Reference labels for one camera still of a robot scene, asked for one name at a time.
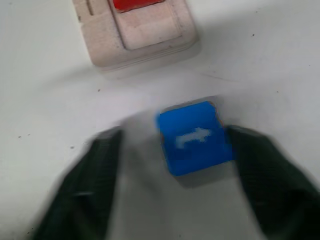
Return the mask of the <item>red letter o block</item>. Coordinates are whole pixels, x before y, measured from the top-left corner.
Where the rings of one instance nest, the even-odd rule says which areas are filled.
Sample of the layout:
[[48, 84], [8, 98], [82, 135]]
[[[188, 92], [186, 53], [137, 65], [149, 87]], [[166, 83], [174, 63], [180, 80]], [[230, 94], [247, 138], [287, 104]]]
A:
[[112, 3], [118, 13], [125, 13], [131, 10], [162, 3], [164, 1], [165, 0], [112, 0]]

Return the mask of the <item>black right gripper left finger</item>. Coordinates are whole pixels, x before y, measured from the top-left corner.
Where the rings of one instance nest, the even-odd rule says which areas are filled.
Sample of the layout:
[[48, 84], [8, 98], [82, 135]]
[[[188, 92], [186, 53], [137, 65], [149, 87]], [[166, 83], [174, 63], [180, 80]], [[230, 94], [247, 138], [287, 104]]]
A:
[[123, 131], [101, 132], [65, 175], [30, 240], [105, 240]]

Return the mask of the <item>blue letter t block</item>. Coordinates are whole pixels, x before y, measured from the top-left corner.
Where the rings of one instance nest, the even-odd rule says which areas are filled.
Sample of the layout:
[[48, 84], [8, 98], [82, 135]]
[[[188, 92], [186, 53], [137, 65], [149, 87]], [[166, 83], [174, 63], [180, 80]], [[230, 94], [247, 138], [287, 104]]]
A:
[[168, 171], [175, 177], [233, 159], [216, 106], [210, 101], [177, 106], [156, 118]]

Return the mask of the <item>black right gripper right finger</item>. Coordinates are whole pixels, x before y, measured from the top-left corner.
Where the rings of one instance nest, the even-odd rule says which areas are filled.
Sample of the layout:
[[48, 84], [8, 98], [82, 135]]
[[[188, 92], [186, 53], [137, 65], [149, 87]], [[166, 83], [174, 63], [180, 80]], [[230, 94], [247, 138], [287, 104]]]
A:
[[320, 240], [320, 191], [269, 137], [226, 128], [241, 185], [267, 240]]

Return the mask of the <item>white wooden tray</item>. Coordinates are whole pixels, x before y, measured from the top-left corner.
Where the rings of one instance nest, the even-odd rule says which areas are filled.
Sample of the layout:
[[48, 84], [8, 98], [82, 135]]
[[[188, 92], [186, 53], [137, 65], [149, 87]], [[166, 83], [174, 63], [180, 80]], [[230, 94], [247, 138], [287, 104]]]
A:
[[92, 64], [106, 71], [189, 48], [198, 38], [186, 0], [119, 10], [116, 0], [72, 0]]

